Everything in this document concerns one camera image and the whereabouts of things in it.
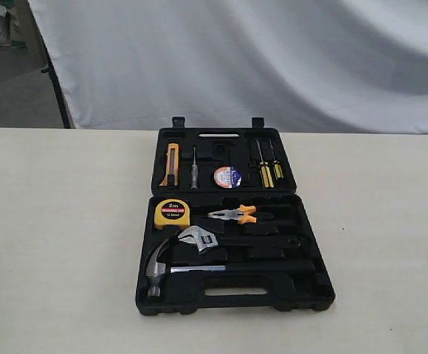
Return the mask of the green and tan bag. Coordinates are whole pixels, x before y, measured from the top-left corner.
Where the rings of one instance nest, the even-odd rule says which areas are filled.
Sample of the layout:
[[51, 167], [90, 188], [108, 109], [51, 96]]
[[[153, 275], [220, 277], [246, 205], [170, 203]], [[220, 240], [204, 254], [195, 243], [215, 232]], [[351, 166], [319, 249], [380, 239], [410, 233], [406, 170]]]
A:
[[10, 45], [12, 48], [26, 48], [26, 42], [24, 39], [23, 30], [21, 28], [20, 21], [18, 19], [18, 13], [16, 7], [8, 9], [10, 14]]

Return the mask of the small yellow black screwdriver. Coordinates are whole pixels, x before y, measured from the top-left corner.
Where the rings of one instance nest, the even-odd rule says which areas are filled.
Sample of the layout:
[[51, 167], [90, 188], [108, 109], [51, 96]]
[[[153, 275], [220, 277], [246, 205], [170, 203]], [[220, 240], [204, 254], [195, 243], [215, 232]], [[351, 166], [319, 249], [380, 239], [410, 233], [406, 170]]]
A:
[[283, 170], [279, 160], [276, 157], [275, 149], [271, 140], [269, 140], [269, 146], [272, 152], [272, 166], [273, 166], [273, 172], [274, 172], [275, 178], [277, 180], [283, 179], [284, 178]]

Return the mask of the wooden partition panel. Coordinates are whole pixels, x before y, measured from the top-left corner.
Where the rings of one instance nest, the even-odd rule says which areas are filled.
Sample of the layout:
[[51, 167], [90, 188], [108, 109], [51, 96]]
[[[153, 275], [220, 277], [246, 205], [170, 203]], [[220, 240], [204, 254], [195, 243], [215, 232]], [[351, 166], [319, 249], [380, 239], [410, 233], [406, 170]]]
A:
[[30, 60], [35, 68], [47, 67], [44, 42], [27, 0], [15, 1], [18, 20]]

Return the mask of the clear voltage tester screwdriver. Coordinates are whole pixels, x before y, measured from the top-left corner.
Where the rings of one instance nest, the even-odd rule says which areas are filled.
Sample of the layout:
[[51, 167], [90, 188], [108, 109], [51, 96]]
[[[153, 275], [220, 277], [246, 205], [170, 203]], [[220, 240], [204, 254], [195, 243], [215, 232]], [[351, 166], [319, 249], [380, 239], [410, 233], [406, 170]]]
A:
[[199, 177], [199, 169], [196, 161], [196, 146], [193, 146], [193, 161], [191, 164], [191, 180], [190, 180], [191, 189], [195, 190], [199, 188], [198, 177]]

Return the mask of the white backdrop cloth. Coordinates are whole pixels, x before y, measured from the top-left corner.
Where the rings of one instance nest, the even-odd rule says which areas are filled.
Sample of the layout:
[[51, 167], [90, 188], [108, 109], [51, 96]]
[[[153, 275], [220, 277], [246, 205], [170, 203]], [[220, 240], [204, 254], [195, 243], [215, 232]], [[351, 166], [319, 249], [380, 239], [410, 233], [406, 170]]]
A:
[[77, 128], [428, 133], [428, 1], [31, 1]]

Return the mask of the claw hammer black grip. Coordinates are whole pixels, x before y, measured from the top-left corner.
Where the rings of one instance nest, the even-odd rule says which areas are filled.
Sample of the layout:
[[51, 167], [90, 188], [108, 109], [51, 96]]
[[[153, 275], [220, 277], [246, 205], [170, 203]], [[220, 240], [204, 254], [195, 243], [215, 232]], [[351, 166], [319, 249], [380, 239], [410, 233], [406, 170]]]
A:
[[151, 253], [145, 268], [148, 280], [148, 296], [160, 297], [162, 283], [167, 275], [191, 271], [227, 272], [227, 273], [286, 273], [311, 274], [315, 272], [314, 264], [309, 260], [280, 260], [250, 263], [227, 263], [218, 265], [171, 266], [159, 261], [159, 255], [169, 245], [169, 240], [161, 242]]

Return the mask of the black plastic tool case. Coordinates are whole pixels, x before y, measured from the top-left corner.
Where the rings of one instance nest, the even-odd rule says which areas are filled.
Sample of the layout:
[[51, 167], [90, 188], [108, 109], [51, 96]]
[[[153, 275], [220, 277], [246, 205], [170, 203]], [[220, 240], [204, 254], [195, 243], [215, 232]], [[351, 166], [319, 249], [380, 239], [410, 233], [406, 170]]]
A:
[[[260, 141], [263, 158], [271, 170], [274, 187], [264, 188], [260, 176], [260, 157], [256, 145]], [[275, 149], [284, 178], [275, 178], [269, 140]], [[165, 176], [169, 143], [179, 144], [179, 185], [161, 187]], [[193, 146], [199, 169], [198, 189], [190, 188]], [[232, 166], [242, 176], [241, 185], [233, 189], [219, 187], [213, 179], [216, 169]], [[248, 128], [189, 128], [184, 117], [174, 117], [169, 128], [159, 131], [151, 181], [152, 196], [148, 202], [145, 233], [135, 288], [135, 303], [145, 316], [161, 313], [190, 314], [205, 308], [271, 307], [278, 311], [328, 309], [335, 292], [303, 202], [288, 156], [274, 128], [267, 128], [261, 117], [252, 119]], [[216, 247], [199, 254], [196, 246], [179, 242], [184, 230], [153, 223], [156, 206], [165, 199], [180, 199], [190, 208], [190, 226], [200, 226], [226, 236], [296, 237], [298, 249], [273, 247]], [[255, 206], [257, 223], [238, 224], [208, 218], [209, 212], [236, 209], [240, 205]], [[191, 271], [166, 276], [160, 297], [148, 296], [145, 268], [151, 253], [164, 240], [169, 245], [159, 261], [169, 266], [201, 266], [227, 263], [250, 263], [280, 260], [309, 260], [311, 274], [227, 273]]]

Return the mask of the black backdrop stand pole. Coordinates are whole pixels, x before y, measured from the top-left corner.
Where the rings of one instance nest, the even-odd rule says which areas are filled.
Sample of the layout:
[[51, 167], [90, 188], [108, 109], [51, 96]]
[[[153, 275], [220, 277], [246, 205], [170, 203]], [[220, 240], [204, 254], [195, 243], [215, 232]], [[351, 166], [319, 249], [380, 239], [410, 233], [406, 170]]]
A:
[[55, 99], [57, 102], [58, 110], [60, 112], [63, 128], [64, 129], [72, 129], [72, 122], [71, 122], [69, 112], [68, 112], [67, 107], [66, 107], [66, 101], [65, 101], [64, 96], [63, 96], [63, 92], [61, 89], [61, 85], [60, 85], [57, 73], [55, 71], [55, 67], [52, 63], [50, 56], [49, 56], [49, 52], [48, 52], [48, 49], [46, 47], [46, 44], [44, 42], [43, 37], [41, 37], [41, 40], [42, 40], [42, 46], [43, 46], [43, 51], [44, 51], [45, 60], [46, 60], [46, 67], [41, 70], [41, 73], [42, 74], [48, 74], [49, 79], [52, 83], [52, 87], [53, 87], [53, 91], [55, 94]]

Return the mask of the electrical tape roll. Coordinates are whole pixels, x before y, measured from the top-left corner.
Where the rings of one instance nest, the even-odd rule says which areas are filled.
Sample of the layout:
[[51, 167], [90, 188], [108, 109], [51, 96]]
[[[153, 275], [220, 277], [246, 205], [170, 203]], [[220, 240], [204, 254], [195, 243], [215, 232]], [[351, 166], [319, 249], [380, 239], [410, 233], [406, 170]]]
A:
[[213, 173], [214, 182], [221, 188], [233, 189], [241, 185], [242, 176], [235, 167], [219, 167]]

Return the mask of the orange handled pliers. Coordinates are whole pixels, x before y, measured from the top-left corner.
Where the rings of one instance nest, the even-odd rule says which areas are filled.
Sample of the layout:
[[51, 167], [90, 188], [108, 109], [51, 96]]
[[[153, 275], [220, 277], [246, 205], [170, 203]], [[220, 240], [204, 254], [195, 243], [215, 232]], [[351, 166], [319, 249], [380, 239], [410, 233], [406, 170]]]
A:
[[240, 205], [236, 209], [223, 209], [207, 214], [208, 218], [215, 218], [224, 221], [236, 221], [238, 224], [257, 223], [257, 218], [254, 214], [257, 212], [255, 206]]

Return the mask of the large yellow black screwdriver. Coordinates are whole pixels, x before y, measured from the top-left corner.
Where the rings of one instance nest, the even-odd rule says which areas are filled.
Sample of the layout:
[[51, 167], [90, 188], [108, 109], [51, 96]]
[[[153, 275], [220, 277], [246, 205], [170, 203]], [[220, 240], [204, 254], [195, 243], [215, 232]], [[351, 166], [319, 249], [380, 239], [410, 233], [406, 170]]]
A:
[[260, 168], [260, 176], [262, 179], [263, 187], [264, 188], [273, 188], [274, 182], [273, 182], [271, 170], [269, 168], [269, 165], [267, 164], [267, 162], [263, 158], [263, 153], [261, 150], [260, 141], [258, 139], [256, 139], [255, 141], [256, 141], [257, 148], [258, 148], [259, 157], [260, 157], [259, 168]]

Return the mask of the yellow tape measure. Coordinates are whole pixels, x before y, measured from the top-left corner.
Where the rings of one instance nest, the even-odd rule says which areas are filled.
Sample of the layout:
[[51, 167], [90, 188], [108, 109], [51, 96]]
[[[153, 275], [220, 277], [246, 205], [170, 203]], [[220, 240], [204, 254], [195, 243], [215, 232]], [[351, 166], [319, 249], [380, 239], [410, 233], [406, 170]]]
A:
[[178, 226], [181, 230], [190, 226], [190, 208], [180, 199], [165, 199], [156, 206], [153, 223], [156, 229]]

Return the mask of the orange utility knife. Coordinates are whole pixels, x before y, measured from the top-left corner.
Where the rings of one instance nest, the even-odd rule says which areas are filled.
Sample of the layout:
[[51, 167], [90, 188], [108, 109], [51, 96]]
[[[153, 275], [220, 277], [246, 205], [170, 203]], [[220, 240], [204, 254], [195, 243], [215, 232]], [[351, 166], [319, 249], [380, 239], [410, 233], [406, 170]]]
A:
[[179, 185], [179, 144], [169, 143], [166, 157], [165, 176], [159, 186], [177, 187]]

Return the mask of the chrome adjustable wrench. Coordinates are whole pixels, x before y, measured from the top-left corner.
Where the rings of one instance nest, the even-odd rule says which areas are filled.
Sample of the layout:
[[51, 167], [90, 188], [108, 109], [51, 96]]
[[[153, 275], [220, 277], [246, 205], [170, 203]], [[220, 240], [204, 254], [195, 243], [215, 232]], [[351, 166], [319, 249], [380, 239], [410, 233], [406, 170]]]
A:
[[200, 226], [189, 226], [182, 231], [177, 240], [189, 243], [198, 249], [199, 254], [216, 247], [273, 247], [279, 249], [298, 249], [301, 242], [296, 237], [281, 236], [226, 236], [210, 232]]

